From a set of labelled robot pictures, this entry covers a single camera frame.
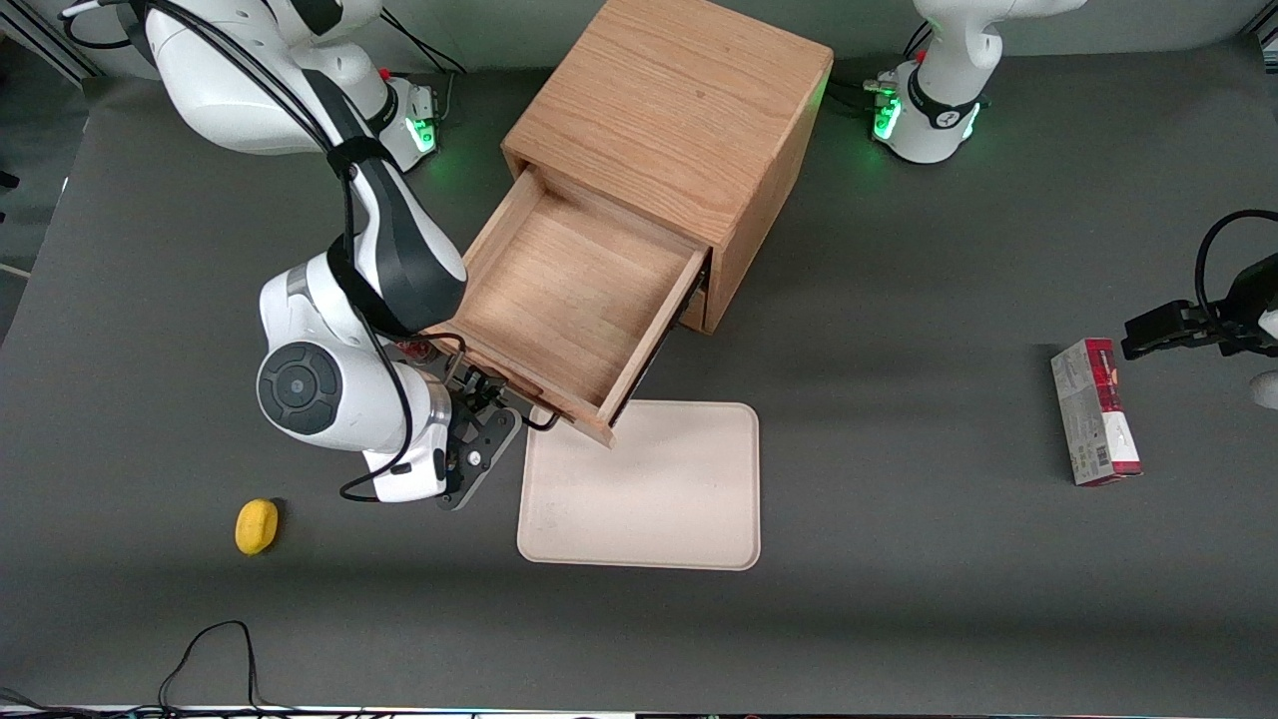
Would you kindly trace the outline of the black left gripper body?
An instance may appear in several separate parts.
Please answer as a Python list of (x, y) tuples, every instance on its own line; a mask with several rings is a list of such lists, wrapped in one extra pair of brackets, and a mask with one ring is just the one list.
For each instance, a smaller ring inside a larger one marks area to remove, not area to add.
[(1204, 315), (1197, 346), (1219, 346), (1224, 358), (1275, 358), (1277, 255), (1242, 269), (1219, 301), (1206, 300), (1206, 258), (1205, 252), (1196, 258), (1196, 300)]

